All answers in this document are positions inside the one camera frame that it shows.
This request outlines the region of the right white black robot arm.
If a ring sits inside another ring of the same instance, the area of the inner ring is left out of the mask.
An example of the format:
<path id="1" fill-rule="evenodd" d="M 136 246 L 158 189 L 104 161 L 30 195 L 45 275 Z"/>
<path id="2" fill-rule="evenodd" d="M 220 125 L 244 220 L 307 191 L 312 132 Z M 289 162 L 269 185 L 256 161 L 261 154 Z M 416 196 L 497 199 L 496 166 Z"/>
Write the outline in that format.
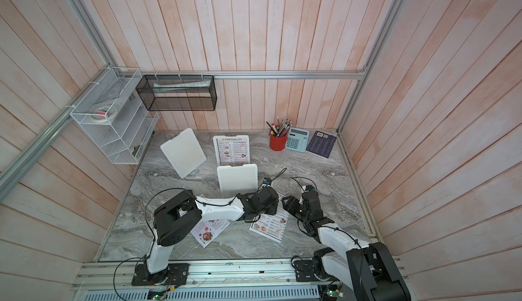
<path id="1" fill-rule="evenodd" d="M 325 248 L 314 253 L 315 275 L 335 278 L 356 300 L 410 300 L 411 294 L 389 249 L 381 242 L 360 240 L 327 218 L 312 187 L 297 199 L 287 196 L 283 208 L 303 225 L 304 233 Z"/>

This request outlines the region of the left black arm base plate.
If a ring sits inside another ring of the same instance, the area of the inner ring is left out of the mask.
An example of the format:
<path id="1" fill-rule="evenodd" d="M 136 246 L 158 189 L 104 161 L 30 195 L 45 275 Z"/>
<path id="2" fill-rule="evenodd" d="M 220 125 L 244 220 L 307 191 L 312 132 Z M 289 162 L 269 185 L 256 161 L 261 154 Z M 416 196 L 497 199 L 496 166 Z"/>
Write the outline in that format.
<path id="1" fill-rule="evenodd" d="M 138 264 L 135 268 L 132 286 L 175 286 L 185 285 L 190 264 L 169 264 L 166 269 L 151 274 L 145 264 Z"/>

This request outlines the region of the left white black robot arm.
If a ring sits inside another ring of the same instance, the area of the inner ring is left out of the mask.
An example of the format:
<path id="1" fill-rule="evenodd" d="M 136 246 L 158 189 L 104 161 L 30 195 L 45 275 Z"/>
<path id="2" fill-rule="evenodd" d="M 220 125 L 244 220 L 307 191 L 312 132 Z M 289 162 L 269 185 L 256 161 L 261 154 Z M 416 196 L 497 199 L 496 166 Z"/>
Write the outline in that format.
<path id="1" fill-rule="evenodd" d="M 182 286 L 186 283 L 186 265 L 170 265 L 173 246 L 181 242 L 201 222 L 211 220 L 252 223 L 261 215 L 275 215 L 278 193 L 269 185 L 255 192 L 232 198 L 204 198 L 191 190 L 178 189 L 178 194 L 154 211 L 153 222 L 147 223 L 153 234 L 152 246 L 144 257 L 138 257 L 132 286 Z"/>

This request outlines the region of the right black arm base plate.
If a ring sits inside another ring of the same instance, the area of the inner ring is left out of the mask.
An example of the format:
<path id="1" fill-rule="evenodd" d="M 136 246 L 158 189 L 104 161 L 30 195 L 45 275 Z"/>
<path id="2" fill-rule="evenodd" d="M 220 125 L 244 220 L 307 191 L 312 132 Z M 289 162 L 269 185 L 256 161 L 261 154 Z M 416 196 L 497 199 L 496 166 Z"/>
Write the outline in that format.
<path id="1" fill-rule="evenodd" d="M 323 264 L 315 258 L 303 260 L 295 257 L 291 259 L 290 264 L 294 269 L 297 282 L 340 281 L 338 277 L 327 273 Z"/>

